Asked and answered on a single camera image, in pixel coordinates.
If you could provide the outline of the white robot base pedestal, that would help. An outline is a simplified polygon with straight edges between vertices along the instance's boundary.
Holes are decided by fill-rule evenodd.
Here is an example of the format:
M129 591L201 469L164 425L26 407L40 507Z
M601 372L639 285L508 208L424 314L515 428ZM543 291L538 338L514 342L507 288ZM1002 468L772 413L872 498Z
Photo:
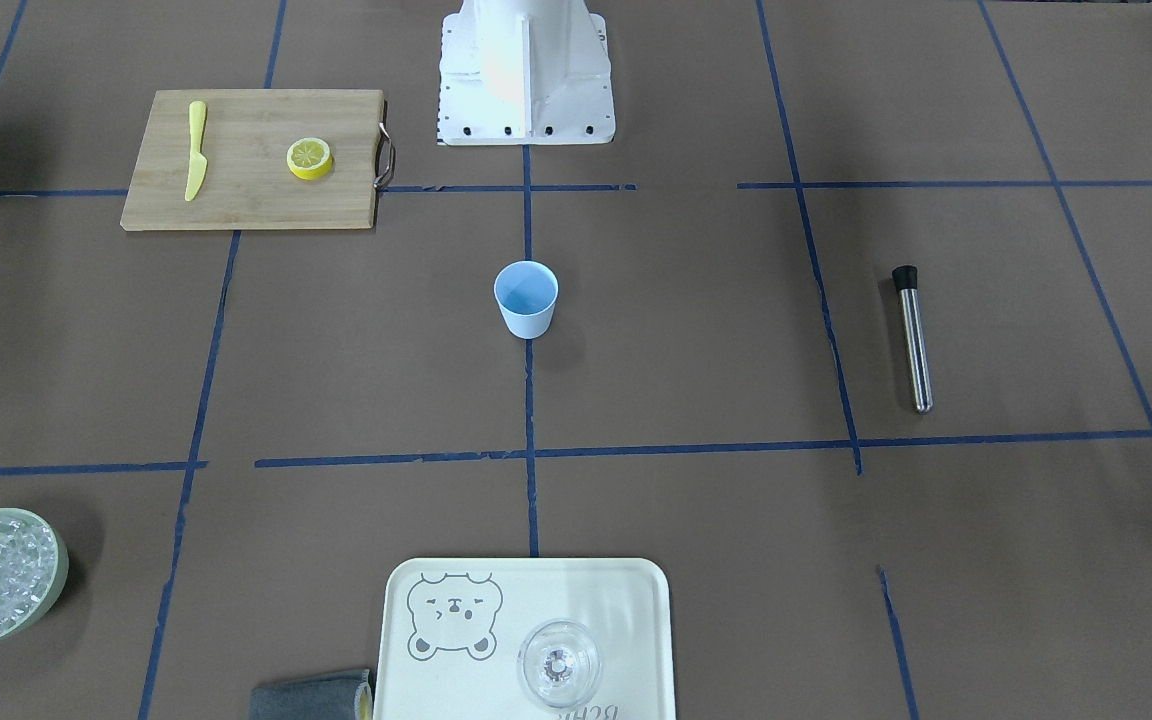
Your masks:
M445 15L440 40L442 145L614 141L607 24L584 1L465 1Z

